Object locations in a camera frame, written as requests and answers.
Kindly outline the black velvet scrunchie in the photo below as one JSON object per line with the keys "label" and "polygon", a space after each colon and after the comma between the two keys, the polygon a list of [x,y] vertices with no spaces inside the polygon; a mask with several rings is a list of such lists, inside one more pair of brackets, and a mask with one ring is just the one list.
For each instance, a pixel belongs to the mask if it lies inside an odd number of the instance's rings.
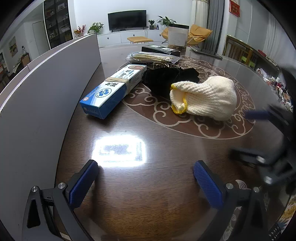
{"label": "black velvet scrunchie", "polygon": [[191,81],[199,83],[199,72],[194,68],[167,68],[148,69],[143,77],[142,83],[151,90],[154,97],[170,99],[171,85],[180,81]]}

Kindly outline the bag of bamboo sticks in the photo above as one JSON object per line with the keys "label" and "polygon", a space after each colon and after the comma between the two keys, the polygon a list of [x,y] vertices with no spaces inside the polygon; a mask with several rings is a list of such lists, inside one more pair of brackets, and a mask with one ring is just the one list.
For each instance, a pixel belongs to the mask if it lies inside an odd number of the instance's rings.
{"label": "bag of bamboo sticks", "polygon": [[137,51],[130,53],[126,60],[129,63],[153,63],[153,62],[165,62],[165,63],[177,63],[181,57],[162,54],[162,53],[153,53],[153,52],[142,52]]}

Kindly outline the dark glass display cabinet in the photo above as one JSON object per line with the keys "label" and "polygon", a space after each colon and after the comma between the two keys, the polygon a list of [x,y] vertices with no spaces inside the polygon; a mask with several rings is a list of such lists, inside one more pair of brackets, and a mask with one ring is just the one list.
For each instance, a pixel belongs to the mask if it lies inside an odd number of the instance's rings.
{"label": "dark glass display cabinet", "polygon": [[43,14],[51,49],[73,39],[67,0],[44,1]]}

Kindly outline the blue white medicine box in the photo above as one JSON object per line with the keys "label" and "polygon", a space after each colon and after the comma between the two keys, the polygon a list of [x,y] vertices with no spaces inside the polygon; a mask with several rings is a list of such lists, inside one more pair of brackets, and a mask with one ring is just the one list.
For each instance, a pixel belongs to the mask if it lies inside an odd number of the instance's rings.
{"label": "blue white medicine box", "polygon": [[142,80],[147,66],[128,64],[88,93],[80,105],[86,114],[105,119]]}

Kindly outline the laptop on table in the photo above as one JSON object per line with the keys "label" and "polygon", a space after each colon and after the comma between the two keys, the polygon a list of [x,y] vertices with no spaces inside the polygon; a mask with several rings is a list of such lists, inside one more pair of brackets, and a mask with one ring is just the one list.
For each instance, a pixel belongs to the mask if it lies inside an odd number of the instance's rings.
{"label": "laptop on table", "polygon": [[223,57],[217,53],[214,53],[214,52],[211,52],[211,51],[208,51],[208,50],[205,50],[205,49],[201,49],[201,48],[198,48],[197,46],[191,46],[190,49],[192,51],[194,51],[195,53],[198,53],[198,54],[203,54],[203,55],[206,55],[206,56],[210,56],[210,57],[213,57],[213,58],[216,58],[216,59],[219,59],[219,60],[222,60]]}

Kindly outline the green potted plant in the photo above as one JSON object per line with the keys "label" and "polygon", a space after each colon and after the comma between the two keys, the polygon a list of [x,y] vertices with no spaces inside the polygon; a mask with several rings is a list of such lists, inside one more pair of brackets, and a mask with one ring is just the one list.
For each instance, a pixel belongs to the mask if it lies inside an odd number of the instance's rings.
{"label": "green potted plant", "polygon": [[101,22],[99,23],[93,23],[90,28],[88,29],[87,33],[88,34],[92,34],[92,33],[96,33],[99,34],[100,31],[103,29],[104,24],[102,24]]}

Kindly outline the yellow lounge chair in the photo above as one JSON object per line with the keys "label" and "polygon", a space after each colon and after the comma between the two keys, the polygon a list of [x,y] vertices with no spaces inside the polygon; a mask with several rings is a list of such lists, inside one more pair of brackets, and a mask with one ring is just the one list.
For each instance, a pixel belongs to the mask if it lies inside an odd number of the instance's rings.
{"label": "yellow lounge chair", "polygon": [[[198,25],[189,26],[189,34],[187,45],[194,46],[198,45],[201,42],[204,42],[212,33],[212,30],[202,28]],[[162,37],[168,41],[168,27],[166,27],[161,33]]]}

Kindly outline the gold pearl hair claw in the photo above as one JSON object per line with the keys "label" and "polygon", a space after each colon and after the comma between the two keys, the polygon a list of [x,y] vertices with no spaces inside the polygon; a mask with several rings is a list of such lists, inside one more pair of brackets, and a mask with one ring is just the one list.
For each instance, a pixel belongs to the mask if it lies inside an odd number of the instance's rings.
{"label": "gold pearl hair claw", "polygon": [[147,68],[148,69],[159,69],[159,68],[175,68],[178,67],[175,64],[172,63],[166,63],[166,62],[151,62],[151,63],[147,63]]}

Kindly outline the black television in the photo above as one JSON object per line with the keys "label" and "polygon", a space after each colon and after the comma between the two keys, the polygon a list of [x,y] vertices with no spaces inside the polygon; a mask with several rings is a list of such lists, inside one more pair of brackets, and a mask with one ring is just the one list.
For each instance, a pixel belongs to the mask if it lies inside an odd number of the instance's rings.
{"label": "black television", "polygon": [[147,11],[132,10],[108,13],[108,25],[110,31],[145,28],[147,26]]}

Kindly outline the black rectangular box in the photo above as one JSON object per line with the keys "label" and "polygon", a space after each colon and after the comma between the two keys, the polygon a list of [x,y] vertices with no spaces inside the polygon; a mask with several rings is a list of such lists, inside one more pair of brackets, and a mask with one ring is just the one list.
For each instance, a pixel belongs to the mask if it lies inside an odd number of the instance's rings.
{"label": "black rectangular box", "polygon": [[142,46],[142,52],[161,53],[180,57],[180,51],[159,45]]}

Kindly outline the yellow bench stool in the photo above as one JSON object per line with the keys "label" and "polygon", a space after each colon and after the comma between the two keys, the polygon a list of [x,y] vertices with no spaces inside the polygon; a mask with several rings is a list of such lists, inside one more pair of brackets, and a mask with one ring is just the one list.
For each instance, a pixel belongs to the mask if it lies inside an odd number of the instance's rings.
{"label": "yellow bench stool", "polygon": [[129,40],[131,44],[153,42],[152,39],[142,37],[142,36],[140,36],[140,37],[128,37],[127,40]]}

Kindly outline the red wall decoration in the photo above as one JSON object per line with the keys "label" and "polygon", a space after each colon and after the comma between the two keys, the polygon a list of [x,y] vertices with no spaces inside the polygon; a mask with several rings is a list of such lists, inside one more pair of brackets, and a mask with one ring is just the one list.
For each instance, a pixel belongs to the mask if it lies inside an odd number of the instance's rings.
{"label": "red wall decoration", "polygon": [[236,17],[240,17],[240,5],[237,4],[235,1],[229,1],[229,12],[235,15]]}

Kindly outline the white storage bin wall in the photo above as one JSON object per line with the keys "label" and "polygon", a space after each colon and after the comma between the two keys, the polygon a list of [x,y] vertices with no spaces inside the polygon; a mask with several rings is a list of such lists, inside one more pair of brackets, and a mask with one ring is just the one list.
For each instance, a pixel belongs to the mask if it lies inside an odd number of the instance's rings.
{"label": "white storage bin wall", "polygon": [[1,92],[1,222],[21,240],[30,189],[52,188],[69,122],[101,64],[95,34],[33,60]]}

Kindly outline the white knitted glove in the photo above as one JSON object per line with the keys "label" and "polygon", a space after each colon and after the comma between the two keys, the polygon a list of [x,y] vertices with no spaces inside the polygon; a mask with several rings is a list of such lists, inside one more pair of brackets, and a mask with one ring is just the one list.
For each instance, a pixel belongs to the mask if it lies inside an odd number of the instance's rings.
{"label": "white knitted glove", "polygon": [[211,76],[202,83],[173,83],[170,101],[175,114],[188,113],[226,121],[234,113],[237,95],[232,80],[223,76]]}

